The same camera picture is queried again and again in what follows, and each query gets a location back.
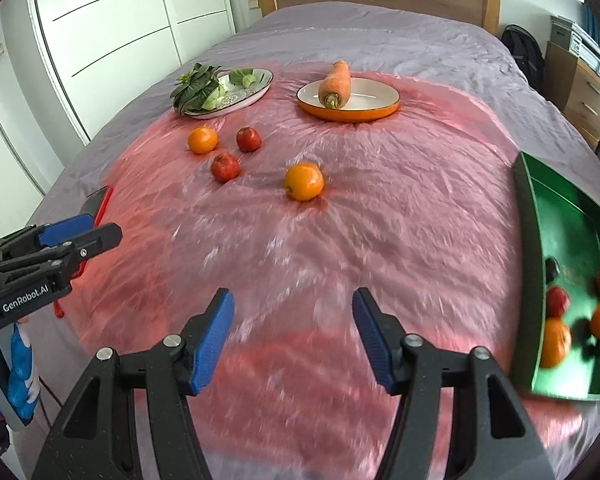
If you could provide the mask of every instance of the white wardrobe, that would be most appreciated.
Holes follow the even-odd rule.
[[[149,86],[235,31],[229,0],[35,1],[52,76],[88,139]]]

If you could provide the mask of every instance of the blue gripper pad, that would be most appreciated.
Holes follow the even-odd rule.
[[[93,217],[89,214],[78,215],[51,224],[38,235],[38,242],[42,247],[54,247],[92,229]]]
[[[229,335],[231,323],[234,322],[234,295],[224,290],[216,297],[216,301],[216,305],[211,305],[211,308],[215,307],[215,312],[196,347],[190,380],[195,395],[211,382],[224,342]]]
[[[351,306],[353,320],[358,328],[376,381],[384,386],[388,394],[392,394],[397,387],[392,363],[392,349],[382,334],[376,319],[385,314],[382,314],[378,304],[366,288],[359,288],[353,293]]]

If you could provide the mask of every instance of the wooden nightstand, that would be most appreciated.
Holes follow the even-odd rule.
[[[589,65],[548,43],[542,95],[556,105],[595,150],[600,142],[600,77]]]

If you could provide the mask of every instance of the backpack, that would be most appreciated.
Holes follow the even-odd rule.
[[[544,59],[536,39],[524,28],[509,25],[502,33],[501,41],[516,60],[516,64],[525,75],[529,86],[537,92],[541,91]]]

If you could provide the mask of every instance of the green container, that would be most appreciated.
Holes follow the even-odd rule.
[[[523,285],[516,351],[510,379],[523,393],[555,399],[600,400],[600,355],[589,320],[596,309],[600,270],[600,206],[566,178],[520,153],[513,167],[520,213]],[[544,261],[554,257],[560,276],[545,282]],[[562,320],[571,329],[571,351],[557,367],[540,368],[545,293],[559,285],[571,298]]]

